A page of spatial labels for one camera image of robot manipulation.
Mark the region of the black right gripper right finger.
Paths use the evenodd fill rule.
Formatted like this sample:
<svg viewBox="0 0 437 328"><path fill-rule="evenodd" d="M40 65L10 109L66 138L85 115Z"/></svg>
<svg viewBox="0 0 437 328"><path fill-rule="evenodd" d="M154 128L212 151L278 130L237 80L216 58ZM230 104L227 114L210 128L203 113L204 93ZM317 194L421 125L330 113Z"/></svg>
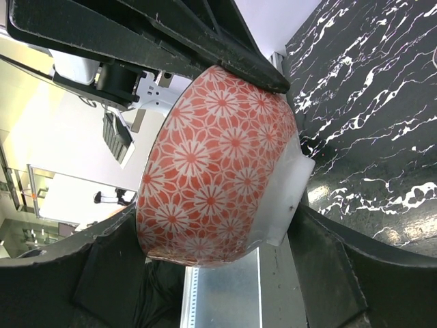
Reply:
<svg viewBox="0 0 437 328"><path fill-rule="evenodd" d="M310 327L435 327L436 259L299 204L288 239Z"/></svg>

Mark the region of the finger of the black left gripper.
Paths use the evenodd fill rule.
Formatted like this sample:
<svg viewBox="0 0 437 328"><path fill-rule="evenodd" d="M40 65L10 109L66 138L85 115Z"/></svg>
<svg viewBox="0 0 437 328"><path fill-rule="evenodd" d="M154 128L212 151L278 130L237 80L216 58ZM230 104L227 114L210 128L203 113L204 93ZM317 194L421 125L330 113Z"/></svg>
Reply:
<svg viewBox="0 0 437 328"><path fill-rule="evenodd" d="M220 65L267 92L290 88L234 1L14 0L6 3L6 29L15 40L100 62L189 79Z"/></svg>

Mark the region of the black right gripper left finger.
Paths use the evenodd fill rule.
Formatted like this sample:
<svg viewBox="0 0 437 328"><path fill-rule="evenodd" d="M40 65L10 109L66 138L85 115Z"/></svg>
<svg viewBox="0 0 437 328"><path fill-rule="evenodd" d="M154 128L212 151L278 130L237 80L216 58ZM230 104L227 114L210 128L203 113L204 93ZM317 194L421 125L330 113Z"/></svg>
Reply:
<svg viewBox="0 0 437 328"><path fill-rule="evenodd" d="M136 208L1 260L2 327L178 327L184 267L147 260Z"/></svg>

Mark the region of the red floral patterned bowl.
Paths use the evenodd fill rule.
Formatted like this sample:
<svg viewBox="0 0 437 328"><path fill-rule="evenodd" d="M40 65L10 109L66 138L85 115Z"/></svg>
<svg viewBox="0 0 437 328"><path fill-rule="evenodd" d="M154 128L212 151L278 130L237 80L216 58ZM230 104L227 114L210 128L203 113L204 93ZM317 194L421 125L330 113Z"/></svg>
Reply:
<svg viewBox="0 0 437 328"><path fill-rule="evenodd" d="M279 246L314 166L284 97L212 66L178 98L152 146L139 245L151 259L190 267Z"/></svg>

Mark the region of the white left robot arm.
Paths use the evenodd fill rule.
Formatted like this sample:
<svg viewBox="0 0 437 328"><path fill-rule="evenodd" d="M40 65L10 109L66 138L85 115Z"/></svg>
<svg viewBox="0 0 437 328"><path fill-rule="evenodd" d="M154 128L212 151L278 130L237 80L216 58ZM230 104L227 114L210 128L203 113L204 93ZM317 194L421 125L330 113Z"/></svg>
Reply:
<svg viewBox="0 0 437 328"><path fill-rule="evenodd" d="M290 88L234 1L7 1L5 29L49 51L55 84L119 109L161 107L162 92L138 88L161 71L195 79L219 65L267 92Z"/></svg>

